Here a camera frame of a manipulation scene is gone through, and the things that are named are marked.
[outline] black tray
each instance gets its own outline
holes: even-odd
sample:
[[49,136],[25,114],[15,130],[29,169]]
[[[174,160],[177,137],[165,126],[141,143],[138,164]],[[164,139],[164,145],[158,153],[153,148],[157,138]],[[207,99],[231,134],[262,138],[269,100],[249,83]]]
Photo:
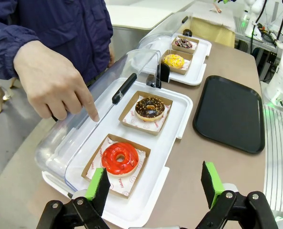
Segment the black tray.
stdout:
[[201,135],[251,154],[263,150],[262,101],[253,89],[212,75],[206,79],[193,119]]

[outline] fingernail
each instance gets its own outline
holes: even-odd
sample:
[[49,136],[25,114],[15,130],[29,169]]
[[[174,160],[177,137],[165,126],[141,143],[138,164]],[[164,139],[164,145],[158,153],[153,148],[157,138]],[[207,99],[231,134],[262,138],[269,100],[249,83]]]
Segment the fingernail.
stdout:
[[98,114],[95,116],[94,121],[95,121],[95,122],[99,122],[99,116],[98,116]]

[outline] hand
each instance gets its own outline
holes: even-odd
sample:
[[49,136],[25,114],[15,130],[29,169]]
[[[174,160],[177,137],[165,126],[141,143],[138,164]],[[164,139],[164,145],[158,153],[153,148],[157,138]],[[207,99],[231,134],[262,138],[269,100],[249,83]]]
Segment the hand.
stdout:
[[115,63],[114,50],[111,45],[109,45],[109,51],[110,51],[110,62],[108,64],[108,68],[111,68],[112,65]]
[[23,45],[13,60],[28,101],[42,118],[54,115],[59,120],[66,110],[77,114],[85,107],[99,121],[93,97],[80,73],[64,56],[39,41]]

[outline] black pole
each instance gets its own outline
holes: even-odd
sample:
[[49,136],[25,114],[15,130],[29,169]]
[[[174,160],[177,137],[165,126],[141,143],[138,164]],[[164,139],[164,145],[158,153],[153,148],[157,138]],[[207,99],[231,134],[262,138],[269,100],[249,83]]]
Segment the black pole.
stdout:
[[281,33],[281,29],[283,28],[283,21],[281,22],[281,25],[280,25],[280,29],[278,31],[278,35],[277,35],[277,39],[276,40],[279,40],[279,37],[280,37],[280,33]]

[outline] brown tabletop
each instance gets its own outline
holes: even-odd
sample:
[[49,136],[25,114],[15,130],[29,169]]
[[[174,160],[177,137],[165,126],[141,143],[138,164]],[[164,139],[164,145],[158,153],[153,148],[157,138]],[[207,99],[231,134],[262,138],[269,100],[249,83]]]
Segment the brown tabletop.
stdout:
[[[263,191],[264,152],[255,156],[243,153],[199,136],[192,127],[205,79],[210,75],[239,82],[261,94],[255,60],[239,50],[212,43],[206,62],[201,85],[163,84],[163,88],[189,96],[193,110],[182,140],[176,140],[172,148],[166,163],[170,171],[146,227],[180,225],[193,229],[198,225],[208,211],[200,182],[204,160],[212,161],[222,182],[235,184],[243,195]],[[53,124],[52,120],[43,120],[0,176],[0,228],[35,228],[48,201],[68,202],[65,196],[43,181],[32,153]],[[239,227],[229,222],[225,228]]]

